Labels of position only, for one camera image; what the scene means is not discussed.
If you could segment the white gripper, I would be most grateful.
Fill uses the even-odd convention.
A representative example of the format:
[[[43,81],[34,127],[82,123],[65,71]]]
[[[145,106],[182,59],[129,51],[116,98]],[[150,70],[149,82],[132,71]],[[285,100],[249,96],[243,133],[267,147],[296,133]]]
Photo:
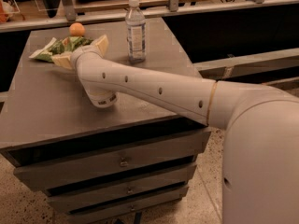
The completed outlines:
[[[91,45],[82,46],[70,53],[57,54],[52,56],[52,61],[64,69],[72,70],[77,67],[78,59],[83,55],[91,55],[92,53],[97,56],[105,57],[109,46],[108,38],[106,35],[101,35],[95,39]]]

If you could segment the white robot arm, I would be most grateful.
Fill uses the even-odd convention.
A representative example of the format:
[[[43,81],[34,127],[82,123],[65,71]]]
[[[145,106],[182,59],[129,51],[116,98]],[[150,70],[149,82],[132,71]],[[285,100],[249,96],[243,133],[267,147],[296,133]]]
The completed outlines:
[[[186,77],[104,59],[107,38],[53,56],[97,107],[127,93],[225,131],[223,224],[299,224],[299,98],[277,88]]]

